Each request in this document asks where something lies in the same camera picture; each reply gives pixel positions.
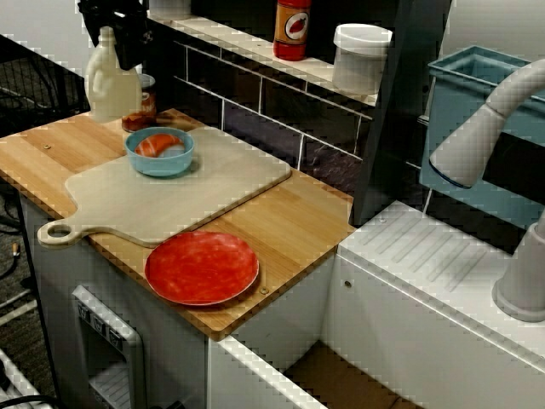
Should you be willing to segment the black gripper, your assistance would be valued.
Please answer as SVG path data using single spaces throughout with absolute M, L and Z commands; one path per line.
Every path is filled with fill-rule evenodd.
M 150 42 L 146 3 L 133 0 L 82 0 L 77 2 L 77 7 L 94 46 L 99 43 L 100 28 L 112 22 L 120 67 L 128 71 L 142 63 Z

